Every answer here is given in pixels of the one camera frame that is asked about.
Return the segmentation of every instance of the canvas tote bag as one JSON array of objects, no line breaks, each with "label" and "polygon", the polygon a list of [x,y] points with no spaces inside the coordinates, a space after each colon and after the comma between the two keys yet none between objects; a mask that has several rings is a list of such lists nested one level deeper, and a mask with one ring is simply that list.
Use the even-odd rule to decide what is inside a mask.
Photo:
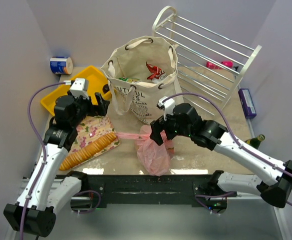
[{"label": "canvas tote bag", "polygon": [[[159,76],[159,83],[147,80],[151,72],[146,63],[165,72]],[[117,48],[101,70],[108,78],[111,102],[116,112],[123,115],[131,109],[145,124],[150,124],[163,115],[163,111],[156,107],[159,99],[181,93],[177,79],[176,51],[161,37],[143,36],[131,40]],[[122,77],[139,79],[140,82],[126,82],[119,79]],[[118,105],[115,90],[123,96],[123,109]],[[180,104],[183,99],[179,96],[175,101]]]}]

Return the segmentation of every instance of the dish rack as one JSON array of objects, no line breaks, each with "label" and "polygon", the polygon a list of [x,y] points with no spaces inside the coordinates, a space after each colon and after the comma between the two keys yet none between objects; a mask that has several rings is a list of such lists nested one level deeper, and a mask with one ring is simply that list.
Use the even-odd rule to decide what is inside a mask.
[{"label": "dish rack", "polygon": [[[159,12],[152,26],[152,36],[166,39],[176,49],[178,66],[183,68],[178,68],[183,92],[193,92],[195,87],[197,92],[208,96],[221,109],[261,49],[260,45],[253,49],[181,17],[171,6]],[[221,64],[221,61],[232,61],[236,69]],[[206,62],[223,70],[207,68]],[[188,87],[183,86],[182,82],[187,83]],[[203,99],[194,102],[188,97],[184,98],[214,115]]]}]

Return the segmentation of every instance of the green bottle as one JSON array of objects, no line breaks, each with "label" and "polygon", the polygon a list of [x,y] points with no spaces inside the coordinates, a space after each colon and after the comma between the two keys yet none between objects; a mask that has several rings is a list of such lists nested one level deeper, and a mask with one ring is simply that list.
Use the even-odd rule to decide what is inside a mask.
[{"label": "green bottle", "polygon": [[125,78],[125,77],[120,77],[120,80],[123,80],[125,82],[131,83],[131,84],[137,84],[140,83],[140,79],[137,78]]},{"label": "green bottle", "polygon": [[257,137],[246,140],[245,143],[249,144],[250,146],[254,147],[255,149],[258,149],[260,146],[260,143],[265,139],[266,139],[266,137],[263,134],[260,134]]}]

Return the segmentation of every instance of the bag handle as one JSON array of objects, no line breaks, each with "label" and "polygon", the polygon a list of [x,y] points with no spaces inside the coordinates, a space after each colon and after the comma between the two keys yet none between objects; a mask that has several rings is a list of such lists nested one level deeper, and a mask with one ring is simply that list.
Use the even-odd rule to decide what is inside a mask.
[{"label": "bag handle", "polygon": [[[141,39],[141,40],[138,40],[137,42],[134,42],[134,43],[132,43],[132,44],[128,44],[128,45],[126,45],[126,46],[125,46],[125,49],[126,49],[126,50],[133,49],[133,48],[137,47],[138,45],[140,45],[141,43],[148,43],[148,44],[151,44],[151,43],[153,43],[153,40],[152,40],[152,38]],[[173,52],[173,48],[172,48],[171,46],[169,46],[168,56],[169,56],[169,59],[170,59],[170,66],[171,66],[173,69],[175,69],[176,66],[177,66],[177,64],[176,64],[175,60],[173,59],[174,57],[173,57],[172,52]],[[108,67],[109,75],[110,75],[111,78],[114,78],[114,77],[115,77],[115,74],[116,74],[116,70],[115,70],[115,68],[114,68],[114,66],[113,66],[113,60],[110,60],[110,61],[108,62],[108,66],[109,66],[109,67]]]},{"label": "bag handle", "polygon": [[127,96],[126,96],[126,100],[125,100],[125,109],[122,110],[118,106],[118,101],[117,101],[117,97],[116,97],[114,88],[113,88],[113,86],[112,86],[112,84],[111,84],[111,82],[109,80],[108,80],[108,86],[109,86],[109,90],[111,92],[111,103],[112,103],[112,105],[114,106],[116,112],[119,115],[124,115],[130,109],[130,105],[132,103],[132,99],[134,97],[136,87],[133,86],[133,85],[130,87],[129,92],[128,92]]},{"label": "bag handle", "polygon": [[148,39],[141,39],[141,40],[138,40],[132,44],[128,44],[125,46],[125,49],[126,50],[129,50],[129,49],[133,49],[135,47],[137,47],[139,44],[142,44],[142,43],[146,43],[146,44],[152,44],[154,41],[152,38],[148,38]]}]

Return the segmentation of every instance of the gray floor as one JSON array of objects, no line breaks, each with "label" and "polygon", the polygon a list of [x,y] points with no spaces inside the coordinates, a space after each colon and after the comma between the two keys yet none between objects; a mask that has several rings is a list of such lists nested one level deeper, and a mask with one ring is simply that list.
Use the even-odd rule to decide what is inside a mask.
[{"label": "gray floor", "polygon": [[[25,240],[34,236],[25,235]],[[230,200],[221,216],[187,205],[109,205],[77,215],[65,207],[47,240],[281,240],[273,207]]]}]

